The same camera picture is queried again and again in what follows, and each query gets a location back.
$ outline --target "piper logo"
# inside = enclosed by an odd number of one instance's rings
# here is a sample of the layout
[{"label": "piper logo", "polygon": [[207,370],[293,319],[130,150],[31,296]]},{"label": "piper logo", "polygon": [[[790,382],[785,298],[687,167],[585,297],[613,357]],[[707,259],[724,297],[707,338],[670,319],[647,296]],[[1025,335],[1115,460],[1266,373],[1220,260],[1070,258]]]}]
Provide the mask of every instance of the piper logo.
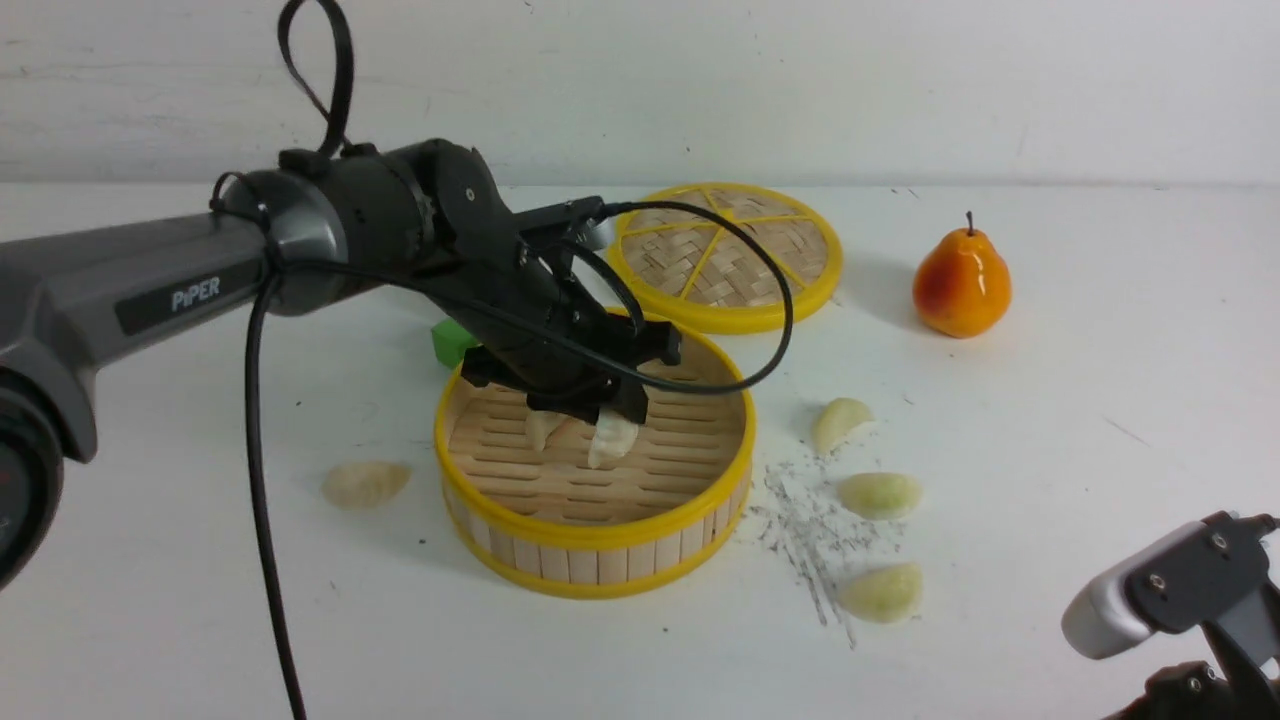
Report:
[{"label": "piper logo", "polygon": [[200,281],[186,290],[175,290],[173,292],[173,297],[170,299],[169,311],[177,313],[179,310],[186,310],[197,302],[206,302],[218,297],[219,284],[221,284],[221,278],[214,275],[206,281]]}]

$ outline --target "green block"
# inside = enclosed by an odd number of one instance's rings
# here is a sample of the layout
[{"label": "green block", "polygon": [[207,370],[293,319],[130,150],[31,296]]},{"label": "green block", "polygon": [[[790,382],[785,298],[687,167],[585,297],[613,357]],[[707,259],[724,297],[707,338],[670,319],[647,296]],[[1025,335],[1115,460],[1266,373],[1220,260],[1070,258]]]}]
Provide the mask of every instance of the green block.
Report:
[{"label": "green block", "polygon": [[471,333],[452,319],[431,328],[431,346],[435,347],[435,359],[451,370],[462,364],[462,356],[466,355],[468,347],[479,345]]}]

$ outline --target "white dumpling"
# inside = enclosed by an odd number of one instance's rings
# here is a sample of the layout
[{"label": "white dumpling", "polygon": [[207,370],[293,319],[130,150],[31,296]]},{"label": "white dumpling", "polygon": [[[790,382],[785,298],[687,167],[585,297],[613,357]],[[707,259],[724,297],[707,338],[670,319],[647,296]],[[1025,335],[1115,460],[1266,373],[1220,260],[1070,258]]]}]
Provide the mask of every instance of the white dumpling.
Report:
[{"label": "white dumpling", "polygon": [[404,489],[412,473],[394,462],[347,462],[329,470],[320,492],[343,510],[378,507]]},{"label": "white dumpling", "polygon": [[529,438],[530,447],[538,452],[547,450],[547,438],[552,437],[556,428],[561,427],[564,420],[568,420],[568,415],[550,410],[531,411],[529,419],[525,420],[525,436]]},{"label": "white dumpling", "polygon": [[836,450],[854,428],[874,419],[872,409],[863,401],[837,397],[827,404],[822,415],[813,423],[813,448],[818,455],[827,455]]},{"label": "white dumpling", "polygon": [[915,562],[874,570],[840,591],[840,605],[869,623],[901,623],[920,610],[924,571]]},{"label": "white dumpling", "polygon": [[868,520],[906,518],[920,503],[924,488],[901,473],[859,473],[840,483],[840,502]]},{"label": "white dumpling", "polygon": [[640,425],[613,410],[600,410],[600,416],[595,421],[595,436],[591,437],[591,447],[586,451],[586,466],[595,470],[607,460],[623,457],[631,452],[637,437],[640,437]]}]

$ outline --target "yellow steamer lid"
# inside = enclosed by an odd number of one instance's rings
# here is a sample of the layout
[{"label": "yellow steamer lid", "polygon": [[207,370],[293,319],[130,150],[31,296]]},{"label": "yellow steamer lid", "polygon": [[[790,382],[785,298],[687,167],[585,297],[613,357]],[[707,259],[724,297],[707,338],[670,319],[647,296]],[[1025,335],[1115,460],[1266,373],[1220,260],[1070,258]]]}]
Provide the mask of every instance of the yellow steamer lid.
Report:
[{"label": "yellow steamer lid", "polygon": [[[836,232],[794,197],[750,184],[700,183],[646,200],[689,202],[742,225],[786,273],[796,322],[822,307],[840,284],[844,255]],[[640,210],[618,218],[617,234],[609,264],[645,310],[705,333],[782,327],[777,281],[716,223],[678,210]]]}]

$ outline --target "bamboo steamer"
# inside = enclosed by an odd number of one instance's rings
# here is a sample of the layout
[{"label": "bamboo steamer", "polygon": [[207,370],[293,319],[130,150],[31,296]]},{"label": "bamboo steamer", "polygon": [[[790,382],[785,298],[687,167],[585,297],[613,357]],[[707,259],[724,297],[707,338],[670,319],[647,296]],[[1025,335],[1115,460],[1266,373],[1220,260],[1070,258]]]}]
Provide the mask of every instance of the bamboo steamer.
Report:
[{"label": "bamboo steamer", "polygon": [[[681,331],[681,364],[641,370],[684,382],[742,379],[708,338]],[[467,548],[516,584],[572,598],[649,591],[714,555],[750,491],[750,395],[646,392],[649,420],[632,451],[593,470],[594,428],[571,419],[536,452],[525,436],[522,393],[475,388],[454,372],[436,414],[435,450],[444,501]]]},{"label": "bamboo steamer", "polygon": [[[844,269],[840,238],[808,205],[768,188],[699,183],[646,200],[712,210],[750,233],[778,263],[795,299],[796,322],[835,293]],[[645,310],[705,333],[782,327],[782,293],[764,263],[719,225],[680,210],[639,210],[618,219],[608,260]]]}]

